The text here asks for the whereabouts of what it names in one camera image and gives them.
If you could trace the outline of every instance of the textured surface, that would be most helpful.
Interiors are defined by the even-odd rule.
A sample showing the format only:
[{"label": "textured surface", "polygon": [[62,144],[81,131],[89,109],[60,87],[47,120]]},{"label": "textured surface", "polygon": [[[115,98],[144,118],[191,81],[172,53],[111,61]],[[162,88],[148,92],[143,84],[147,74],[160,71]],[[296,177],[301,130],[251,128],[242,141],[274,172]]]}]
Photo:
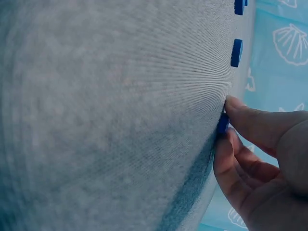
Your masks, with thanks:
[{"label": "textured surface", "polygon": [[0,229],[175,230],[241,81],[233,2],[0,4]]}]

